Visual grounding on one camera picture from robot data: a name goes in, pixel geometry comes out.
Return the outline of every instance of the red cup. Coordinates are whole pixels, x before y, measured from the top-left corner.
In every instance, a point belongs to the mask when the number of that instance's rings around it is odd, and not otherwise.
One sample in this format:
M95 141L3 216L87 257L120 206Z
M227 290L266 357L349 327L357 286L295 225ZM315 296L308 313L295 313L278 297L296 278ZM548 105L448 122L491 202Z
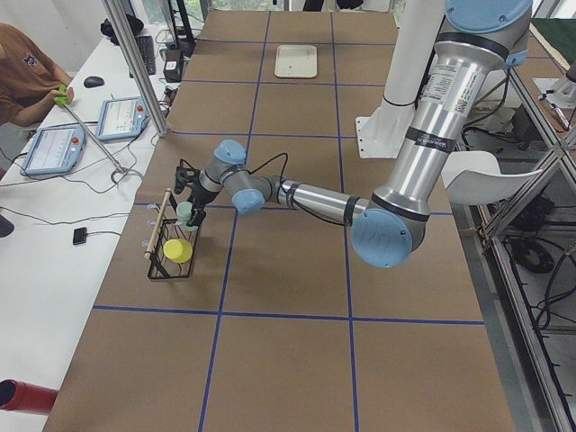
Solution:
M57 390L15 380L0 382L0 410L50 414Z

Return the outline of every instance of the brown shirt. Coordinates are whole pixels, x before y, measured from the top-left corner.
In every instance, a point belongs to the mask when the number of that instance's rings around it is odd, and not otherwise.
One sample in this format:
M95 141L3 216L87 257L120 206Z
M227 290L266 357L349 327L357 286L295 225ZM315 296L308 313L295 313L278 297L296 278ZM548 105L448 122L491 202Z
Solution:
M60 82L51 74L54 62L26 35L0 23L0 125L40 101Z

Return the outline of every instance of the computer mouse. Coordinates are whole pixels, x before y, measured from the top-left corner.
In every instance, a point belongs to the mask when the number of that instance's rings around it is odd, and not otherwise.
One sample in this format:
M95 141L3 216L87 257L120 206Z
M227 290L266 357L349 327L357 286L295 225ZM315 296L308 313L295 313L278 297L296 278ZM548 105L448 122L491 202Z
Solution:
M84 87L92 88L92 87L99 87L104 85L104 80L99 76L88 76L84 80Z

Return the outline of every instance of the keyboard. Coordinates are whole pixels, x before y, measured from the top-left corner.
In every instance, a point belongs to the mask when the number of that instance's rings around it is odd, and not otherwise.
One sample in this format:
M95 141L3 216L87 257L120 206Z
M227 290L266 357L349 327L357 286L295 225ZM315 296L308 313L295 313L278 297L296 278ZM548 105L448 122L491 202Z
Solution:
M148 75L156 74L156 54L154 53L154 39L152 36L137 36L136 45L144 60Z

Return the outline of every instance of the white table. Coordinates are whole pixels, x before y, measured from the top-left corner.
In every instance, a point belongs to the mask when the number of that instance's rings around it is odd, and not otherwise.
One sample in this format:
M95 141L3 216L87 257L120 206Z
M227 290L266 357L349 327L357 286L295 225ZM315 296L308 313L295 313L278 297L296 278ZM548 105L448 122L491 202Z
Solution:
M148 30L156 36L158 29ZM165 84L163 62L157 56L157 74L151 76L158 99ZM84 79L99 76L101 87L84 88ZM138 88L129 77L120 47L102 40L74 78L76 97L71 108L86 122L97 121L102 101L138 95ZM60 107L54 107L41 126L73 122ZM131 145L137 162L134 169L142 174L152 156L156 131L152 121ZM128 141L108 144L113 153ZM134 163L124 149L115 157L123 166ZM75 169L102 159L70 179L84 180L102 191L112 184L113 164L90 140ZM136 175L124 178L117 187L98 194L85 184L69 183L61 178L33 182L20 176L20 168L12 166L0 185L0 204L18 212L48 221L76 221L91 216L128 213L140 185ZM87 227L88 232L122 232L126 216L87 220L72 225L47 225L36 220L3 211L15 226L14 232L0 238L0 381L15 379L58 389L82 334L95 296L104 278L118 241L114 234L89 236L84 245L72 245L74 228ZM0 411L0 430L18 432L41 431L44 416Z

